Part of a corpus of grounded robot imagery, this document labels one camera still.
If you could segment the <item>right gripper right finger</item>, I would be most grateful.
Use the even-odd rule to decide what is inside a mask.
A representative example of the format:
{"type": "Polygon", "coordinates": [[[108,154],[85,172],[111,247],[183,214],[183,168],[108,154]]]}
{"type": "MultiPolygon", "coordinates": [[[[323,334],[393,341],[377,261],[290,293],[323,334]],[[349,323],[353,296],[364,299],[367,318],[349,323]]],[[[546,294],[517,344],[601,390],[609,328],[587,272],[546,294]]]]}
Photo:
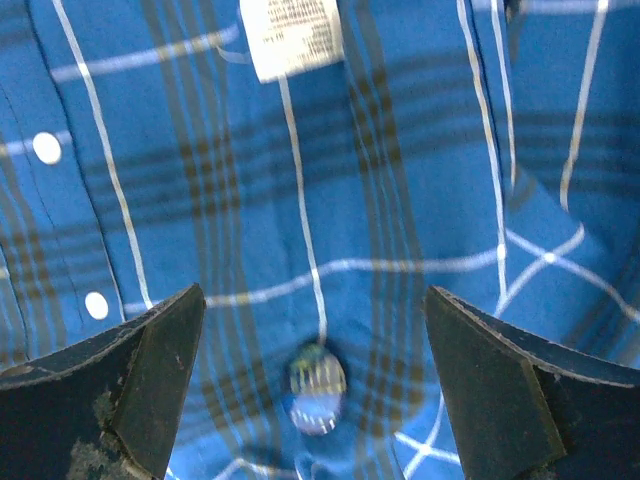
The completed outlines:
{"type": "Polygon", "coordinates": [[[466,478],[639,477],[639,372],[504,323],[441,287],[426,328],[466,478]]]}

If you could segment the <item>blue plaid shirt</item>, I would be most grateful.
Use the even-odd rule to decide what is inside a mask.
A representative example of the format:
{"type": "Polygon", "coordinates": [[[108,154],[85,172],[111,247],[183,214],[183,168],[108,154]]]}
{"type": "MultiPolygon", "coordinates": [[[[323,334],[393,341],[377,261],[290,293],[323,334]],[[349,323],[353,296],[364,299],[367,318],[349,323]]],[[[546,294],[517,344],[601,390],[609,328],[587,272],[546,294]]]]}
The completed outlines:
{"type": "Polygon", "coordinates": [[[459,479],[440,286],[639,363],[635,1],[5,1],[1,365],[190,284],[168,479],[459,479]],[[284,372],[341,362],[302,434],[284,372]]]}

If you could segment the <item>dark blue round brooch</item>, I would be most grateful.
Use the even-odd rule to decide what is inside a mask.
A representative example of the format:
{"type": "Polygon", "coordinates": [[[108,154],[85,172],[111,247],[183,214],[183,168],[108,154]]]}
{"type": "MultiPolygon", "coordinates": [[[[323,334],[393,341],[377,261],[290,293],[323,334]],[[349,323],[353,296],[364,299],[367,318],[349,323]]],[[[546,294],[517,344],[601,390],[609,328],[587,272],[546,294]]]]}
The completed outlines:
{"type": "Polygon", "coordinates": [[[324,345],[304,345],[284,372],[283,407],[304,435],[322,436],[336,428],[347,393],[345,371],[324,345]]]}

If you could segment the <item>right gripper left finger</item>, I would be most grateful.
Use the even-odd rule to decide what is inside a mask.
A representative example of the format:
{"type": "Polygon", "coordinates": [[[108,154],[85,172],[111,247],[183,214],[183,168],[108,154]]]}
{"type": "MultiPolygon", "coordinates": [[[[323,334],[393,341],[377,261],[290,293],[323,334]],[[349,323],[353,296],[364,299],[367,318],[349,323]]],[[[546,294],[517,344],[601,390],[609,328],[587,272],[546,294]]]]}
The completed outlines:
{"type": "Polygon", "coordinates": [[[133,320],[2,371],[2,478],[164,478],[205,307],[193,284],[133,320]]]}

